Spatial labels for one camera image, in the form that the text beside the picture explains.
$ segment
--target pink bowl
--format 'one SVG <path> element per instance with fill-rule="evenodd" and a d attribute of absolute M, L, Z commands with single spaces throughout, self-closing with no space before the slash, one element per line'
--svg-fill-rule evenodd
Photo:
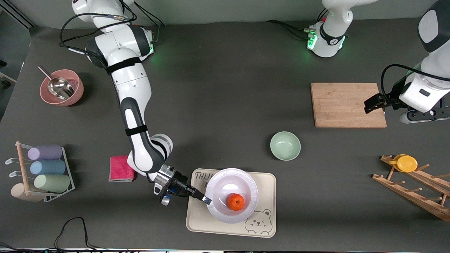
<path fill-rule="evenodd" d="M 78 102 L 81 98 L 81 96 L 83 96 L 83 92 L 84 92 L 84 86 L 83 86 L 83 82 L 81 81 L 81 79 L 79 78 L 79 76 L 77 75 L 77 73 L 73 72 L 72 70 L 69 69 L 61 69 L 61 70 L 57 70 L 55 72 L 52 73 L 53 77 L 63 77 L 66 78 L 67 81 L 69 81 L 71 84 L 75 83 L 73 88 L 75 90 L 75 92 L 73 93 L 73 95 L 62 101 L 59 98 L 55 97 L 53 94 L 50 93 L 47 85 L 50 81 L 49 78 L 45 78 L 42 81 L 42 84 L 40 85 L 40 89 L 39 89 L 39 94 L 40 94 L 40 98 L 42 98 L 42 100 L 44 100 L 46 103 L 48 104 L 52 104 L 52 105 L 57 105 L 57 106 L 69 106 L 69 105 L 73 105 L 74 103 Z"/>

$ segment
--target tabletop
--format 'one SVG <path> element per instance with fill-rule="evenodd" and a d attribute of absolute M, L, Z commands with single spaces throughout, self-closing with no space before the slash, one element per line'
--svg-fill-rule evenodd
<path fill-rule="evenodd" d="M 114 87 L 84 56 L 58 47 L 59 30 L 35 28 L 25 64 L 0 122 L 0 161 L 16 157 L 15 141 L 65 147 L 76 189 L 49 203 L 10 195 L 17 165 L 0 170 L 0 240 L 47 248 L 72 217 L 86 220 L 89 241 L 106 248 L 239 251 L 448 252 L 450 223 L 441 221 L 370 178 L 387 174 L 379 160 L 409 154 L 430 173 L 448 173 L 449 121 L 402 124 L 386 111 L 384 129 L 315 128 L 312 82 L 376 82 L 391 63 L 414 66 L 426 57 L 418 19 L 354 21 L 350 37 L 329 59 L 273 23 L 214 23 L 162 27 L 155 54 L 144 61 L 152 98 L 145 111 L 151 135 L 174 142 L 167 163 L 190 176 L 197 168 L 241 168 L 277 179 L 277 228 L 270 238 L 190 232 L 187 199 L 158 203 L 144 177 L 108 183 L 109 158 L 127 155 Z M 297 23 L 306 27 L 309 22 Z M 69 30 L 67 36 L 86 30 Z M 72 45 L 82 46 L 83 40 Z M 37 69 L 71 69 L 85 85 L 71 107 L 44 103 Z M 386 86 L 405 75 L 392 69 Z M 300 155 L 279 161 L 272 135 L 290 131 Z M 406 177 L 407 187 L 413 187 Z M 60 240 L 84 248 L 81 223 Z"/>

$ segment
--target power cord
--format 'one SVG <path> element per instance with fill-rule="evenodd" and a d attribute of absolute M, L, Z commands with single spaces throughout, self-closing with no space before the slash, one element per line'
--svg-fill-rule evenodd
<path fill-rule="evenodd" d="M 142 9 L 142 7 L 141 7 L 140 5 L 138 5 L 137 3 L 135 3 L 135 4 L 136 4 L 136 6 L 138 7 L 138 9 L 140 9 L 140 11 L 141 11 L 145 16 L 147 16 L 147 17 L 153 22 L 153 24 L 155 24 L 155 26 L 159 27 L 159 25 L 156 24 L 156 22 L 155 22 L 150 16 L 147 15 L 147 13 Z"/>
<path fill-rule="evenodd" d="M 181 195 L 181 194 L 175 193 L 173 191 L 168 191 L 167 193 L 171 194 L 171 195 L 174 195 L 174 196 L 177 196 L 177 197 L 180 197 L 180 198 L 187 198 L 187 197 L 189 197 L 189 194 Z"/>
<path fill-rule="evenodd" d="M 132 18 L 125 18 L 125 17 L 123 17 L 123 16 L 116 16 L 116 15 L 110 15 L 110 14 L 100 14 L 100 13 L 82 13 L 82 14 L 77 14 L 77 15 L 71 17 L 70 19 L 68 19 L 68 20 L 64 23 L 63 27 L 61 28 L 61 32 L 60 32 L 60 34 L 59 34 L 59 39 L 60 39 L 61 42 L 59 43 L 59 46 L 64 47 L 64 48 L 67 48 L 68 50 L 74 51 L 74 52 L 79 53 L 79 54 L 84 54 L 84 55 L 88 55 L 88 56 L 90 56 L 90 57 L 96 58 L 96 59 L 102 64 L 103 68 L 106 68 L 107 66 L 106 66 L 106 65 L 103 63 L 103 61 L 102 61 L 101 59 L 99 59 L 96 55 L 94 55 L 94 54 L 92 54 L 92 53 L 90 53 L 90 52 L 88 52 L 88 51 L 86 51 L 86 50 L 84 50 L 84 49 L 81 49 L 81 48 L 77 48 L 77 47 L 74 47 L 74 46 L 67 46 L 67 45 L 65 44 L 65 42 L 72 41 L 72 40 L 74 40 L 74 39 L 83 38 L 83 37 L 86 37 L 86 36 L 91 36 L 91 35 L 95 34 L 96 32 L 98 32 L 98 31 L 100 31 L 100 30 L 102 30 L 102 29 L 105 29 L 105 28 L 107 28 L 107 27 L 111 27 L 111 26 L 115 26 L 115 25 L 118 25 L 118 24 L 128 23 L 128 22 L 132 22 L 132 21 L 137 20 L 137 16 L 136 16 L 136 14 L 131 10 L 131 8 L 130 8 L 123 0 L 119 0 L 119 1 L 120 1 L 120 3 L 121 3 L 121 4 L 122 4 L 129 12 L 131 12 Z M 66 28 L 66 26 L 67 26 L 73 19 L 75 19 L 75 18 L 77 18 L 77 17 L 80 17 L 80 16 L 84 16 L 84 15 L 104 16 L 104 17 L 113 18 L 113 19 L 115 19 L 115 20 L 121 20 L 121 21 L 120 21 L 120 22 L 117 22 L 117 23 L 114 23 L 114 24 L 109 24 L 109 25 L 106 25 L 106 26 L 97 28 L 97 29 L 95 29 L 93 32 L 91 32 L 91 33 L 89 33 L 89 34 L 84 34 L 84 35 L 74 36 L 74 37 L 71 37 L 71 38 L 68 38 L 68 39 L 63 40 L 63 33 L 64 33 L 64 29 Z"/>
<path fill-rule="evenodd" d="M 386 91 L 384 90 L 384 75 L 386 74 L 386 71 L 392 67 L 399 67 L 399 68 L 404 68 L 406 70 L 424 75 L 426 77 L 431 77 L 437 80 L 441 80 L 441 81 L 450 81 L 450 78 L 446 78 L 446 77 L 438 77 L 429 73 L 425 73 L 423 71 L 417 70 L 415 68 L 411 68 L 405 65 L 401 65 L 401 64 L 391 64 L 389 66 L 387 66 L 386 68 L 384 68 L 383 72 L 381 73 L 381 81 L 380 81 L 380 87 L 381 87 L 381 93 L 383 94 L 384 98 L 390 103 L 390 104 L 398 104 L 398 103 L 394 103 L 391 98 L 388 97 L 388 95 L 386 94 Z"/>
<path fill-rule="evenodd" d="M 102 247 L 95 246 L 95 245 L 92 245 L 92 244 L 89 243 L 89 237 L 88 237 L 88 235 L 87 235 L 86 223 L 85 223 L 83 217 L 75 217 L 75 218 L 72 218 L 72 219 L 66 221 L 66 223 L 64 223 L 63 227 L 61 228 L 61 233 L 59 233 L 58 237 L 56 237 L 56 239 L 55 239 L 54 247 L 55 247 L 55 248 L 59 248 L 59 245 L 58 245 L 59 238 L 61 238 L 61 236 L 63 235 L 64 229 L 66 228 L 66 225 L 67 225 L 69 222 L 71 222 L 71 221 L 73 221 L 73 220 L 75 220 L 75 219 L 81 219 L 81 221 L 83 222 L 83 228 L 84 228 L 84 233 L 85 233 L 85 245 L 86 245 L 86 247 L 88 247 L 88 248 L 90 248 L 90 249 L 92 249 L 92 250 L 98 251 L 98 252 L 102 252 L 102 251 L 97 250 L 97 248 L 102 248 Z"/>
<path fill-rule="evenodd" d="M 297 38 L 300 38 L 300 39 L 308 39 L 307 37 L 305 37 L 305 36 L 300 36 L 300 35 L 298 35 L 298 34 L 296 34 L 296 33 L 294 33 L 294 31 L 296 31 L 296 32 L 303 32 L 303 29 L 300 29 L 300 28 L 297 28 L 297 27 L 294 27 L 294 26 L 291 26 L 290 24 L 288 24 L 288 23 L 285 23 L 285 22 L 282 22 L 282 21 L 279 21 L 279 20 L 268 20 L 268 21 L 266 21 L 267 23 L 276 23 L 276 24 L 279 24 L 279 25 L 281 25 L 281 26 L 283 26 L 284 28 L 286 28 L 286 30 L 288 31 L 288 32 L 290 32 L 292 35 L 294 35 L 295 37 L 297 37 Z"/>
<path fill-rule="evenodd" d="M 85 220 L 82 217 L 75 217 L 72 218 L 68 221 L 66 221 L 66 223 L 64 223 L 63 227 L 61 228 L 61 232 L 59 233 L 58 237 L 56 237 L 55 241 L 54 241 L 54 248 L 47 248 L 47 249 L 43 249 L 43 250 L 33 250 L 33 249 L 24 249 L 24 248 L 13 248 L 11 246 L 9 246 L 6 243 L 0 242 L 0 247 L 3 248 L 9 248 L 11 250 L 1 250 L 0 252 L 2 253 L 68 253 L 68 252 L 85 252 L 86 250 L 67 250 L 67 249 L 62 249 L 59 247 L 58 242 L 59 242 L 59 238 L 61 238 L 61 236 L 64 233 L 64 229 L 66 228 L 66 225 L 70 222 L 73 221 L 75 219 L 81 219 L 81 221 L 83 222 L 83 228 L 84 228 L 84 234 L 85 234 L 85 244 L 87 248 L 90 248 L 90 250 L 88 250 L 89 252 L 100 252 L 100 253 L 104 253 L 104 252 L 117 252 L 116 250 L 99 250 L 99 249 L 103 249 L 102 247 L 98 247 L 95 245 L 92 245 L 91 243 L 89 243 L 89 238 L 88 238 L 88 234 L 87 234 L 87 229 L 86 229 L 86 223 Z M 125 251 L 125 252 L 119 252 L 119 253 L 134 253 L 134 251 Z"/>
<path fill-rule="evenodd" d="M 144 9 L 142 6 L 140 6 L 138 3 L 136 3 L 135 2 L 135 5 L 142 11 L 142 12 L 147 12 L 148 14 L 150 14 L 152 17 L 154 17 L 154 18 L 156 18 L 163 26 L 166 26 L 157 16 L 155 16 L 155 15 L 153 15 L 151 12 L 149 12 L 149 11 L 147 11 L 146 9 Z"/>
<path fill-rule="evenodd" d="M 316 20 L 316 22 L 319 22 L 324 16 L 325 16 L 325 14 L 328 12 L 328 10 L 327 10 L 327 8 L 324 8 L 320 13 L 319 13 L 319 15 L 317 16 L 317 20 Z"/>

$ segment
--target metal scoop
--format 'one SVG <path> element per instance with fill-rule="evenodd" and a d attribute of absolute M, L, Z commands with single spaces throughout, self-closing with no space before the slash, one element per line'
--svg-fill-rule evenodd
<path fill-rule="evenodd" d="M 43 66 L 37 66 L 37 68 L 50 79 L 47 87 L 51 94 L 61 100 L 70 98 L 75 92 L 72 85 L 70 85 L 67 79 L 62 77 L 53 77 Z"/>

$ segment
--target black strap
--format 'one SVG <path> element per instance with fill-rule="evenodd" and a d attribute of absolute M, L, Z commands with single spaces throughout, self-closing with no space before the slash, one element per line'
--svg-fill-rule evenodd
<path fill-rule="evenodd" d="M 139 59 L 139 57 L 129 58 L 129 59 L 126 59 L 124 61 L 121 61 L 119 63 L 116 63 L 114 65 L 111 65 L 111 66 L 107 67 L 106 68 L 106 72 L 108 73 L 108 75 L 110 75 L 114 71 L 117 71 L 117 70 L 119 70 L 121 68 L 134 66 L 136 63 L 141 63 L 141 60 Z"/>
<path fill-rule="evenodd" d="M 328 45 L 336 45 L 345 36 L 345 34 L 343 34 L 339 37 L 333 37 L 331 35 L 328 35 L 324 30 L 323 24 L 320 26 L 319 33 L 320 33 L 320 36 L 322 36 L 322 38 L 327 41 Z"/>
<path fill-rule="evenodd" d="M 138 126 L 131 129 L 125 129 L 126 136 L 132 136 L 147 131 L 147 125 Z"/>

